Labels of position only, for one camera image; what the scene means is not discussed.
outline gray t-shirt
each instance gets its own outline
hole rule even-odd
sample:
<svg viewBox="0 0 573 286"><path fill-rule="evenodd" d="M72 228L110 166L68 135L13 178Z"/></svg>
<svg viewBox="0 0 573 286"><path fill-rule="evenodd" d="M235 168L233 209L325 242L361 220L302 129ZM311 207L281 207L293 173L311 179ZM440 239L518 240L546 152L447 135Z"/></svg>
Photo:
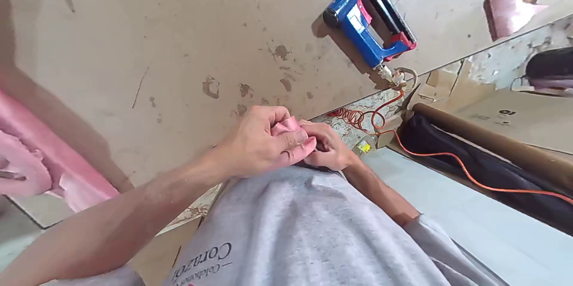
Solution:
<svg viewBox="0 0 573 286"><path fill-rule="evenodd" d="M49 285L141 285L131 268ZM236 180L163 286L497 285L425 216L398 226L339 173Z"/></svg>

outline black knob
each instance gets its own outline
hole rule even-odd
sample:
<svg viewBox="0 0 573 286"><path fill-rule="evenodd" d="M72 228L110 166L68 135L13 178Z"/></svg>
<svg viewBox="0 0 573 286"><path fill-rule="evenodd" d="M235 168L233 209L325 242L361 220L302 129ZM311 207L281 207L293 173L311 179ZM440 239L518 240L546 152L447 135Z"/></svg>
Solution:
<svg viewBox="0 0 573 286"><path fill-rule="evenodd" d="M327 26L333 29L336 29L340 26L340 19L338 14L331 8L328 8L323 12L323 20Z"/></svg>

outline hand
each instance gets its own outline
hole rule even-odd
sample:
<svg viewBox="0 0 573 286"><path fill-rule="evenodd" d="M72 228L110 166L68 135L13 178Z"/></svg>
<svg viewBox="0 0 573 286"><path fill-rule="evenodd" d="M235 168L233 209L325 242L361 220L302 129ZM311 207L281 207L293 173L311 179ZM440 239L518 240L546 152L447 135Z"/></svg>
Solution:
<svg viewBox="0 0 573 286"><path fill-rule="evenodd" d="M360 162L332 127L325 123L313 123L301 120L300 126L308 136L316 136L318 151L312 152L304 162L314 166L326 166L334 171L344 170L346 167Z"/></svg>
<svg viewBox="0 0 573 286"><path fill-rule="evenodd" d="M211 154L228 167L228 176L249 176L291 165L314 150L315 139L308 139L304 131L271 136L271 127L289 117L283 106L253 106Z"/></svg>

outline blue staple gun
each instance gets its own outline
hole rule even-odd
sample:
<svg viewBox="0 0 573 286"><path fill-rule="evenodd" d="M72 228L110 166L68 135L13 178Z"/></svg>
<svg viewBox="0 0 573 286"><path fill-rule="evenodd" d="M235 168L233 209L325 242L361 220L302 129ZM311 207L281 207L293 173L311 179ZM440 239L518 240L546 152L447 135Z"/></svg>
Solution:
<svg viewBox="0 0 573 286"><path fill-rule="evenodd" d="M378 44L370 33L372 16L362 5L362 0L334 0L324 11L323 19L327 26L341 28L370 68L380 72L384 68L383 63L415 49L416 39L391 0L369 1L392 33L391 43L387 46Z"/></svg>

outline pink insulation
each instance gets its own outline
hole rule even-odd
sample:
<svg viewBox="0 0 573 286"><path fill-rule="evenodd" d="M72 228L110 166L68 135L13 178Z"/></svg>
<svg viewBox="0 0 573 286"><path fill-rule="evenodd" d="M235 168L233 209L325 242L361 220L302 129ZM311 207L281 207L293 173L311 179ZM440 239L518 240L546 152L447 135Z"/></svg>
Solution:
<svg viewBox="0 0 573 286"><path fill-rule="evenodd" d="M119 192L18 101L0 91L0 194L49 192L79 212Z"/></svg>

